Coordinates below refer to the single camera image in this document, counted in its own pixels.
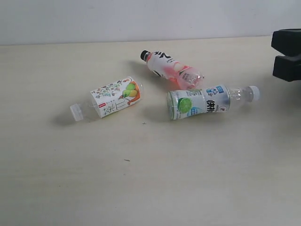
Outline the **lime label drink bottle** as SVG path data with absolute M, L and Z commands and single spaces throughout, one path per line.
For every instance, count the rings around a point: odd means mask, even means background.
M 217 85 L 206 89 L 174 90 L 167 94 L 167 109 L 170 119 L 179 120 L 201 113 L 234 111 L 259 98 L 257 86 L 229 88 Z

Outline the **tea bottle with bird label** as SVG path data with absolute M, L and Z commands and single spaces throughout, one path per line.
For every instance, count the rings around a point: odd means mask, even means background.
M 75 121 L 98 120 L 138 103 L 143 95 L 143 84 L 129 76 L 90 91 L 70 111 Z

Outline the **pink peach drink bottle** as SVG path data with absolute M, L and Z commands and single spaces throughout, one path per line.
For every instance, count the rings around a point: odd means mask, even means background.
M 173 82 L 182 90 L 197 89 L 204 79 L 198 69 L 185 65 L 162 51 L 144 50 L 140 58 L 146 62 L 151 72 Z

